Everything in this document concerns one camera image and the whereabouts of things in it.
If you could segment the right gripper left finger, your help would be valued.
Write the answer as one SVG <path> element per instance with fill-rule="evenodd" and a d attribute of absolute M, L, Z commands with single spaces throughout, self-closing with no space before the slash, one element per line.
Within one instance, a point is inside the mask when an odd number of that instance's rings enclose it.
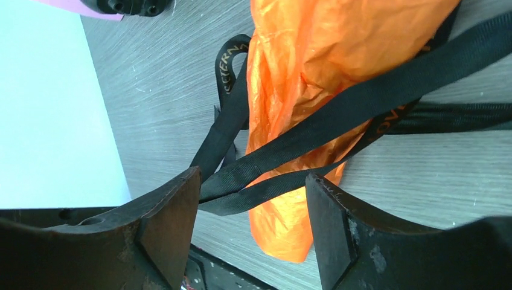
<path fill-rule="evenodd" d="M 179 289 L 201 173 L 118 207 L 1 211 L 2 289 Z"/>

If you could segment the orange flower bouquet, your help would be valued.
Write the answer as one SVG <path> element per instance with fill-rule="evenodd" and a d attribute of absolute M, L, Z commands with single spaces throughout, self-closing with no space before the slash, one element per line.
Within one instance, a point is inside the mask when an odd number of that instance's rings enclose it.
<path fill-rule="evenodd" d="M 249 136 L 256 151 L 336 94 L 412 59 L 460 1 L 251 1 L 255 30 L 248 55 Z M 369 121 L 276 169 L 284 173 L 340 161 Z M 304 187 L 248 212 L 252 236 L 268 256 L 305 261 L 313 243 Z"/>

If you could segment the black ribbon gold lettering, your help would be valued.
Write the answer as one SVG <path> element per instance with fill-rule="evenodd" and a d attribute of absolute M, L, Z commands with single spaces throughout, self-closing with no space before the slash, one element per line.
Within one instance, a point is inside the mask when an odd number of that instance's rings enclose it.
<path fill-rule="evenodd" d="M 246 97 L 231 94 L 192 161 L 202 170 L 199 208 L 219 216 L 248 211 L 300 188 L 309 170 L 258 182 L 262 174 L 358 125 L 454 83 L 511 53 L 511 12 L 469 28 L 441 47 L 352 86 L 270 143 L 220 168 L 249 117 Z"/>

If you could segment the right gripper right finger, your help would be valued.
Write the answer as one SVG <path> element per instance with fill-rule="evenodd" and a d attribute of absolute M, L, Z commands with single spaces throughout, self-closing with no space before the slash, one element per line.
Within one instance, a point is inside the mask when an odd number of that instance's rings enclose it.
<path fill-rule="evenodd" d="M 427 227 L 315 174 L 306 195 L 323 289 L 511 288 L 509 216 Z"/>

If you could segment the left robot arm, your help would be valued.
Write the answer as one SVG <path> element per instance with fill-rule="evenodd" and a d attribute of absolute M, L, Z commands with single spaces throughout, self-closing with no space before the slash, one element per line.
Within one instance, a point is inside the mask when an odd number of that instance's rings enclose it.
<path fill-rule="evenodd" d="M 104 15 L 155 17 L 173 3 L 171 0 L 80 0 L 91 10 Z"/>

